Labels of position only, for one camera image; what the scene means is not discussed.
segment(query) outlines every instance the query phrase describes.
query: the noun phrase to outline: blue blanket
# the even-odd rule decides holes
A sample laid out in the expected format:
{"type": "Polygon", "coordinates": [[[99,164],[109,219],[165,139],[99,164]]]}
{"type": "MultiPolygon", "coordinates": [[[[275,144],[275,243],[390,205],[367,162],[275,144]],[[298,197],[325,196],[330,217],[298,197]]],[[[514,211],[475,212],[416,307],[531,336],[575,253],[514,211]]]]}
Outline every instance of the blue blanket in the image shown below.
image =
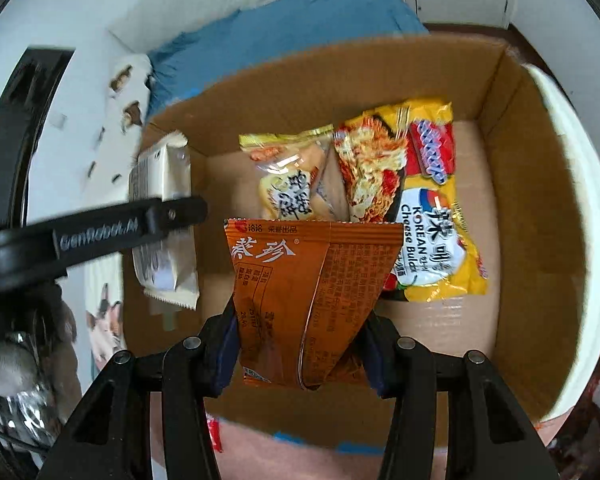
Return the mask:
{"type": "Polygon", "coordinates": [[[277,0],[234,12],[148,54],[154,67],[148,115],[266,60],[338,41],[396,33],[426,33],[402,0],[277,0]]]}

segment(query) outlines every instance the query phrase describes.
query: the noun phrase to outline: snack package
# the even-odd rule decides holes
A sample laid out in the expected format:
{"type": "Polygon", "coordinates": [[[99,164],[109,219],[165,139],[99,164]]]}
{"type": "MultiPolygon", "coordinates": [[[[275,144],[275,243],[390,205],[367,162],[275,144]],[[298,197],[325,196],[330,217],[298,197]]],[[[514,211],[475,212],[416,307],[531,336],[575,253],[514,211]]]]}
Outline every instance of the snack package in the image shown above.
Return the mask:
{"type": "Polygon", "coordinates": [[[350,343],[402,245],[401,224],[227,221],[245,381],[363,381],[350,343]]]}
{"type": "Polygon", "coordinates": [[[382,296],[432,301],[484,294],[486,272],[456,202],[451,104],[410,100],[364,112],[334,133],[352,222],[402,222],[382,296]]]}
{"type": "Polygon", "coordinates": [[[330,125],[297,135],[240,136],[241,149],[264,172],[258,190],[264,219],[335,220],[320,185],[332,133],[330,125]]]}
{"type": "MultiPolygon", "coordinates": [[[[187,137],[173,132],[142,152],[129,175],[129,198],[191,196],[187,137]]],[[[195,309],[200,290],[193,227],[169,233],[166,240],[133,249],[136,276],[144,293],[195,309]]]]}

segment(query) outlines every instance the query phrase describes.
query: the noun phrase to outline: yellow noodle package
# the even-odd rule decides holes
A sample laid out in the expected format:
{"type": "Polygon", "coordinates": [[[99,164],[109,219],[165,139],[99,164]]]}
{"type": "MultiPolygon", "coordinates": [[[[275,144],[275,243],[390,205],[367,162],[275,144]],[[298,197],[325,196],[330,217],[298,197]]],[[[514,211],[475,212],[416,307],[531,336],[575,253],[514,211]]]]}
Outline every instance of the yellow noodle package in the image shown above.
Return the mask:
{"type": "Polygon", "coordinates": [[[484,294],[487,277],[456,202],[450,103],[410,100],[364,112],[334,133],[352,222],[401,222],[382,296],[432,301],[484,294]]]}
{"type": "Polygon", "coordinates": [[[262,218],[335,220],[320,179],[331,145],[332,126],[297,135],[240,136],[240,147],[264,173],[258,185],[262,218]]]}

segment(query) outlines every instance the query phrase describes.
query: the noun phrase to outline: chinese characters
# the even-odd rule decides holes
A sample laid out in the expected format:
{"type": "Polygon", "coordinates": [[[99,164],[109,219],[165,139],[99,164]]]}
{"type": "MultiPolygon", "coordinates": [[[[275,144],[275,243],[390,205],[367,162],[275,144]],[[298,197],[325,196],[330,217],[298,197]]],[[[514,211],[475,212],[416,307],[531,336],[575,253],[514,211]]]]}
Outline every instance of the chinese characters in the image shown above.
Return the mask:
{"type": "Polygon", "coordinates": [[[448,238],[454,232],[454,223],[451,220],[451,211],[447,208],[436,208],[426,212],[429,217],[430,227],[427,228],[427,234],[432,242],[436,238],[448,238]]]}
{"type": "MultiPolygon", "coordinates": [[[[253,256],[250,252],[250,249],[258,243],[257,240],[251,238],[240,238],[236,244],[231,248],[231,257],[238,257],[241,260],[244,256],[253,256]]],[[[296,256],[296,254],[288,247],[286,244],[286,240],[283,238],[280,242],[267,242],[267,247],[262,250],[260,254],[256,254],[256,258],[263,258],[266,256],[266,259],[263,262],[273,262],[277,260],[280,256],[296,256]]]]}
{"type": "Polygon", "coordinates": [[[288,189],[278,193],[278,208],[282,218],[295,216],[296,220],[311,214],[309,204],[309,179],[304,171],[298,170],[287,178],[288,189]]]}

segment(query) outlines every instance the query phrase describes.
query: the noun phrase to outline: cardboard box flap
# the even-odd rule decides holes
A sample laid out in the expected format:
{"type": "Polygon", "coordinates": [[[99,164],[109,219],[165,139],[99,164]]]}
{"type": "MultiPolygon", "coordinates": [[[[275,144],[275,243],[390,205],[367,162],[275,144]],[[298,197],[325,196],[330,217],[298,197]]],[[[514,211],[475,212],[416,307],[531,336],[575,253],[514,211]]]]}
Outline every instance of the cardboard box flap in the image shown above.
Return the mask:
{"type": "Polygon", "coordinates": [[[239,150],[238,135],[296,133],[378,105],[440,97],[474,120],[506,43],[431,34],[341,43],[243,70],[152,119],[204,155],[239,150]]]}
{"type": "Polygon", "coordinates": [[[509,106],[513,95],[518,90],[524,71],[517,51],[508,48],[500,59],[493,84],[478,117],[478,126],[485,136],[489,135],[509,106]]]}
{"type": "Polygon", "coordinates": [[[584,300],[585,247],[571,173],[542,96],[523,70],[486,137],[502,275],[495,361],[532,420],[567,378],[584,300]]]}

